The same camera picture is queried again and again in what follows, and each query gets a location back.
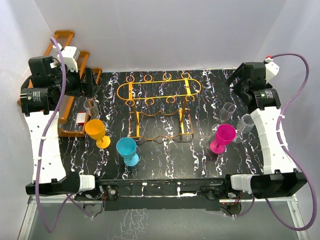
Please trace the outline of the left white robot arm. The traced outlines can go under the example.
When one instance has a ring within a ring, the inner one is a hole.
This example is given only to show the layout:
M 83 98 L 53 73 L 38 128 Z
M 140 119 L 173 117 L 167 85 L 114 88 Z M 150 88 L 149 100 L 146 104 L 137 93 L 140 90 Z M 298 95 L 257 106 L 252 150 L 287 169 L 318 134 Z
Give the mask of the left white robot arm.
M 28 195 L 55 196 L 86 192 L 93 200 L 103 195 L 102 185 L 94 175 L 66 173 L 59 144 L 59 109 L 64 96 L 93 97 L 96 81 L 93 71 L 82 82 L 77 71 L 71 70 L 63 59 L 53 56 L 32 57 L 28 61 L 31 76 L 20 89 L 21 111 L 28 126 L 33 175 L 25 191 Z

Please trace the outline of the blue plastic wine glass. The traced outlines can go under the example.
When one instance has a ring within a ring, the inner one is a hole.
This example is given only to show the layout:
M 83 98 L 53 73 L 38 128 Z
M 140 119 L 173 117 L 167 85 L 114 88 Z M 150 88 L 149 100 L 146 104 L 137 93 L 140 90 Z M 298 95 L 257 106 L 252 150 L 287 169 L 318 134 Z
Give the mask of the blue plastic wine glass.
M 139 162 L 137 144 L 133 138 L 123 137 L 116 143 L 116 150 L 123 157 L 125 165 L 134 167 Z

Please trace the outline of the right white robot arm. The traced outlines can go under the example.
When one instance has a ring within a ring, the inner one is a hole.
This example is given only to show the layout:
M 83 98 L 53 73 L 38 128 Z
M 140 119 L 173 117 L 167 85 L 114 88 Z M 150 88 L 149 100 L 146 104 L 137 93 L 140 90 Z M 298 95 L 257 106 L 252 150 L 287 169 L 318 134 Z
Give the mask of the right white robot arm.
M 233 81 L 234 93 L 247 106 L 256 127 L 263 156 L 263 174 L 230 174 L 226 176 L 223 194 L 233 199 L 240 192 L 257 199 L 281 198 L 294 195 L 307 179 L 283 150 L 286 141 L 282 126 L 277 126 L 281 115 L 278 92 L 269 83 L 279 72 L 279 66 L 270 62 L 243 62 L 226 80 Z

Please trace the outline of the yellow plastic wine glass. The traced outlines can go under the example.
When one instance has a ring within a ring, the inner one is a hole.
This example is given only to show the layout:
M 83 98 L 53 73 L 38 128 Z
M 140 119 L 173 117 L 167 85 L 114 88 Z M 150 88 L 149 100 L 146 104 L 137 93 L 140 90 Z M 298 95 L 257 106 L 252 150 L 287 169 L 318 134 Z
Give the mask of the yellow plastic wine glass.
M 99 119 L 89 120 L 85 126 L 85 132 L 96 142 L 96 146 L 99 149 L 106 149 L 111 139 L 106 136 L 106 129 L 104 123 Z

